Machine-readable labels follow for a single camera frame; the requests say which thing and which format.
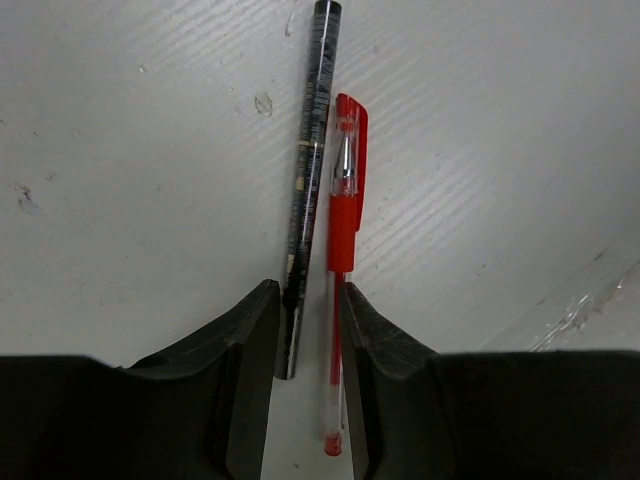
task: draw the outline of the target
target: red pen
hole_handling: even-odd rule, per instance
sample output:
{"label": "red pen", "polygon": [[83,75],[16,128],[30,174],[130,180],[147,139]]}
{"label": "red pen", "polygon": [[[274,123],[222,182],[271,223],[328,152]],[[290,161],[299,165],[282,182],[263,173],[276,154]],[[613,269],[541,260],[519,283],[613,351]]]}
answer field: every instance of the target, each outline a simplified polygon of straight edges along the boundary
{"label": "red pen", "polygon": [[331,180],[329,198],[328,298],[333,333],[331,337],[329,412],[324,451],[335,457],[342,453],[344,388],[340,345],[338,293],[355,266],[356,232],[362,221],[364,182],[367,166],[369,116],[362,105],[340,93],[336,101],[337,134],[340,149]]}

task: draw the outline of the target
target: pen clip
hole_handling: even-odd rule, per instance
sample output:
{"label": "pen clip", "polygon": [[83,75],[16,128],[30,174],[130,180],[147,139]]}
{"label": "pen clip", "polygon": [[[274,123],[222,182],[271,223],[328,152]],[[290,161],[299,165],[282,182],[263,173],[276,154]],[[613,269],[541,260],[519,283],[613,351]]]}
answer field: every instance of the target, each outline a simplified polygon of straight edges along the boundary
{"label": "pen clip", "polygon": [[362,224],[362,210],[364,208],[364,187],[367,172],[367,144],[369,136],[369,114],[367,113],[367,110],[364,108],[364,106],[362,106],[362,104],[345,93],[338,94],[338,97],[336,99],[336,109],[339,118],[347,118],[356,126],[357,232],[358,230],[360,230],[360,225]]}

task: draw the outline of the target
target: white tabletop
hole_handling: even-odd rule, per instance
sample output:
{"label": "white tabletop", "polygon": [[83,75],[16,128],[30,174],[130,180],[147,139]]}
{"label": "white tabletop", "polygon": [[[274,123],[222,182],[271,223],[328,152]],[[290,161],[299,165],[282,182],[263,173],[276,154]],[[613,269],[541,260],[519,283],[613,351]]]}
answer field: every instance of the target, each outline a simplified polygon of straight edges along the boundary
{"label": "white tabletop", "polygon": [[[640,2],[343,6],[334,92],[371,117],[354,280],[383,314],[440,351],[528,348],[536,304],[596,288],[594,261],[606,284],[640,258]],[[311,12],[2,2],[1,352],[129,365],[282,279]],[[323,192],[266,479],[351,478],[317,421]]]}

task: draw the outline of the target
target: pen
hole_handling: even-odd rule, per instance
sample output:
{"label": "pen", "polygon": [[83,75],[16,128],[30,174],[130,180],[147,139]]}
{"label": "pen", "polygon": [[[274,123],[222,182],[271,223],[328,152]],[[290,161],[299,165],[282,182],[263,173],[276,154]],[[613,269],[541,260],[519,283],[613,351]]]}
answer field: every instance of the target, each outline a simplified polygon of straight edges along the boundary
{"label": "pen", "polygon": [[298,138],[298,170],[287,240],[287,279],[282,292],[283,317],[274,373],[283,380],[290,380],[295,375],[298,356],[341,12],[340,4],[331,0],[317,1],[313,12],[302,123]]}
{"label": "pen", "polygon": [[332,172],[329,197],[327,311],[333,333],[329,367],[328,425],[324,446],[324,451],[332,457],[342,453],[344,429],[339,292],[347,280],[347,275],[353,272],[355,266],[356,232],[360,229],[364,204],[369,128],[367,111],[343,93],[336,99],[336,117],[340,148]]}

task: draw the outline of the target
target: black marker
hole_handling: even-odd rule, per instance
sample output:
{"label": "black marker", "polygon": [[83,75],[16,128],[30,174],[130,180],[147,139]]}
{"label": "black marker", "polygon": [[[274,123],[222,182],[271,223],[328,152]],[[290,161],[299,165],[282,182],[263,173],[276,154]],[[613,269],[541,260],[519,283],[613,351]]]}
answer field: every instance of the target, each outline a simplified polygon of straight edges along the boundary
{"label": "black marker", "polygon": [[340,4],[331,0],[319,0],[313,12],[275,365],[275,376],[283,380],[293,378],[298,356],[341,13]]}

